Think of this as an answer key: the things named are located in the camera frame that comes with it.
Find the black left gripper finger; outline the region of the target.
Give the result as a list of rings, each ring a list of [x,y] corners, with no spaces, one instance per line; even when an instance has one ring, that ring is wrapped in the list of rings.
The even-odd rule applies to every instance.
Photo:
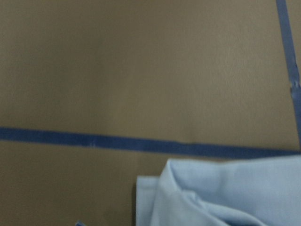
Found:
[[[85,226],[85,224],[84,224],[83,222],[81,222],[81,221],[78,221],[78,222],[75,224],[75,226]]]

